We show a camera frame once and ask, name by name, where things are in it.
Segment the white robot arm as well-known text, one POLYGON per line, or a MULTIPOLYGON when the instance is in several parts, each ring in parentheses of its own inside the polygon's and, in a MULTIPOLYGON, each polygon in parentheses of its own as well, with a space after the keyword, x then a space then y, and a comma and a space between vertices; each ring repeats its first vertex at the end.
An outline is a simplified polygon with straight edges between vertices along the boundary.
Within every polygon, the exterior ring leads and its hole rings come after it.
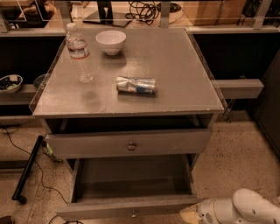
POLYGON ((186 224, 280 224, 280 207, 242 188, 228 198, 209 198, 179 212, 186 224))

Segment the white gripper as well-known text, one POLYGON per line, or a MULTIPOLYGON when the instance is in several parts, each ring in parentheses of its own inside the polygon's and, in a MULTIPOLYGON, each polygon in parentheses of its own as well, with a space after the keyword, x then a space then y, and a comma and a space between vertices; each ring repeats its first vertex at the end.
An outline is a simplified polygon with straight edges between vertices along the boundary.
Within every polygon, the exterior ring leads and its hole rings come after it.
POLYGON ((186 224, 201 224, 201 219, 205 224, 238 224, 242 221, 230 198, 206 199, 182 209, 179 215, 186 224))

